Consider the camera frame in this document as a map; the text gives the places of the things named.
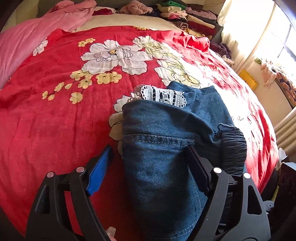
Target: white flower print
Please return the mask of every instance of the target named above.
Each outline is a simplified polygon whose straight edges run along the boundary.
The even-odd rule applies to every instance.
[[[121,99],[117,100],[117,103],[114,105],[114,110],[116,113],[112,114],[109,118],[109,125],[111,127],[111,131],[109,133],[109,136],[115,140],[118,141],[117,144],[117,150],[118,153],[122,156],[122,122],[123,122],[123,114],[122,114],[122,107],[124,104],[127,103],[128,99],[131,97],[135,97],[134,93],[131,93],[131,96],[125,96],[123,95]]]
[[[37,48],[33,51],[33,56],[36,56],[38,53],[42,53],[44,51],[44,47],[48,44],[47,40],[44,40]]]
[[[138,44],[145,48],[146,53],[152,54],[156,59],[180,59],[183,57],[176,50],[172,49],[166,43],[159,43],[155,41],[150,36],[139,36],[133,40],[133,43]]]
[[[121,46],[114,40],[92,44],[90,52],[81,57],[83,61],[89,60],[82,71],[90,74],[105,73],[119,65],[122,71],[130,75],[145,73],[147,64],[144,61],[152,60],[152,55],[139,51],[142,48],[139,45]]]
[[[197,89],[211,86],[197,67],[183,59],[157,60],[157,62],[161,67],[155,68],[155,71],[162,78],[165,86],[168,86],[171,81],[177,81]]]

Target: white curtain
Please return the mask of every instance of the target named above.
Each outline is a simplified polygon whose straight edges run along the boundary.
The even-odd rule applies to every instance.
[[[272,0],[226,0],[218,16],[224,26],[222,42],[234,60],[233,69],[240,73],[255,60],[255,51],[270,24],[276,4]]]
[[[288,156],[296,154],[296,108],[274,127],[276,143]]]

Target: metal screw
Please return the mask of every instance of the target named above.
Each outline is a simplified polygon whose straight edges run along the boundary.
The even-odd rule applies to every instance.
[[[215,168],[214,168],[214,172],[215,172],[215,173],[221,173],[222,170],[221,170],[221,168],[219,168],[219,167],[215,167]]]
[[[251,178],[251,175],[247,172],[244,173],[244,178],[246,179],[250,179]]]
[[[76,171],[79,173],[84,172],[84,167],[77,167]]]
[[[54,176],[54,173],[53,172],[49,172],[47,175],[46,175],[48,178],[51,178]]]

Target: window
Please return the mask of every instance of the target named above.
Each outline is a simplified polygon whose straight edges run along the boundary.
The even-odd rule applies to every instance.
[[[278,6],[256,55],[279,64],[296,84],[296,31]]]

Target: floral bedspread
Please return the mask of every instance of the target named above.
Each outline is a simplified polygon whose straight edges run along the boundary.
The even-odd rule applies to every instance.
[[[262,191],[278,159],[272,125],[250,88],[208,48],[207,38],[132,26],[48,36],[0,91],[0,205],[16,228],[25,232],[47,172],[71,172],[109,143],[115,157],[92,203],[118,241],[142,240],[120,156],[122,106],[140,84],[214,85],[244,133],[247,170]]]

